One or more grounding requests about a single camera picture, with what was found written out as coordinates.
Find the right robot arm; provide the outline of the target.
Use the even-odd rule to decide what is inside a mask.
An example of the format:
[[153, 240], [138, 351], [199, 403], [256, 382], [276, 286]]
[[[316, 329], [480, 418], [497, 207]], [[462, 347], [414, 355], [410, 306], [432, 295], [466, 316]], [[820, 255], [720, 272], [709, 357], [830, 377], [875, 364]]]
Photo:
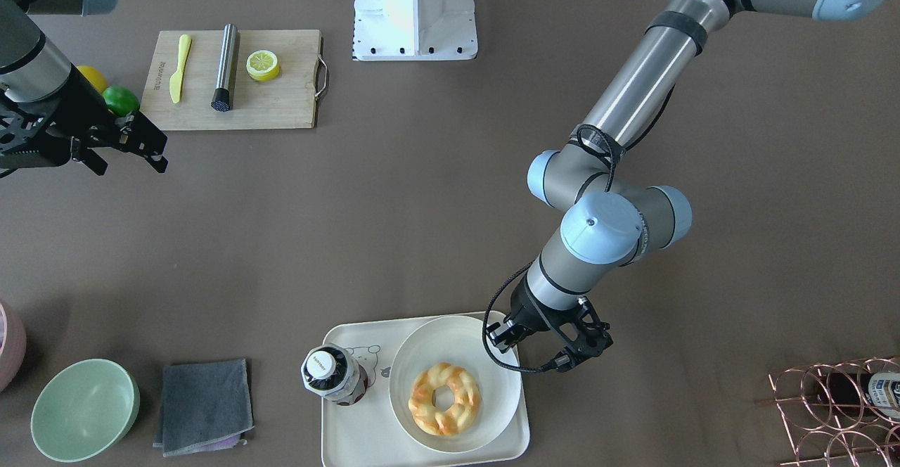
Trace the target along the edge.
[[102, 175], [97, 148], [135, 154], [167, 169], [167, 137], [138, 109], [116, 115], [102, 95], [32, 20], [100, 15], [118, 0], [1, 0], [2, 175], [83, 163]]

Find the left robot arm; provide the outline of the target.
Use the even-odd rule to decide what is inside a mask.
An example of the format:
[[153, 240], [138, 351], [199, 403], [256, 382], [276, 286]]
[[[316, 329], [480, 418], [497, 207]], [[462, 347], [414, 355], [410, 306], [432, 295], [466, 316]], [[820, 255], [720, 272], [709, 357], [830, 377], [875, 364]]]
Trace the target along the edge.
[[687, 198], [672, 187], [618, 181], [626, 152], [653, 128], [679, 76], [708, 37], [739, 12], [862, 18], [885, 0], [667, 0], [632, 56], [559, 151], [541, 153], [527, 173], [538, 200], [562, 211], [559, 229], [533, 262], [517, 271], [511, 310], [483, 319], [489, 357], [533, 333], [550, 331], [562, 348], [536, 372], [568, 371], [611, 345], [607, 323], [587, 296], [611, 269], [639, 261], [682, 239], [693, 223]]

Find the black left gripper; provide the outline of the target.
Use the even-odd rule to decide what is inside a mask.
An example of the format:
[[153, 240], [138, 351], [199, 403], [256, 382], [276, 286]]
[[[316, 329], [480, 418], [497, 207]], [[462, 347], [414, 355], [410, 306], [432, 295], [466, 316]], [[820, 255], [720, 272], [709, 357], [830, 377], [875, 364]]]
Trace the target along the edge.
[[489, 342], [501, 352], [513, 349], [533, 333], [553, 331], [550, 315], [574, 307], [574, 296], [563, 292], [547, 278], [538, 276], [536, 284], [530, 277], [521, 278], [511, 295], [511, 311], [507, 321], [494, 322], [485, 327]]

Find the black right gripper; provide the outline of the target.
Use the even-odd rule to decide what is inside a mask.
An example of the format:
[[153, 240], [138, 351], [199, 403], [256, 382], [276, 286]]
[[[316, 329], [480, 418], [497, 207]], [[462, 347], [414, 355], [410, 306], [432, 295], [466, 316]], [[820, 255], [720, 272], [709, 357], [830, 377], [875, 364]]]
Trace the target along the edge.
[[100, 147], [136, 154], [156, 172], [166, 172], [166, 134], [139, 109], [116, 118], [84, 77], [67, 78], [53, 94], [29, 103], [28, 112], [42, 118], [38, 134], [29, 140], [36, 152], [33, 165], [64, 165], [71, 158], [103, 176], [108, 162], [93, 148]]

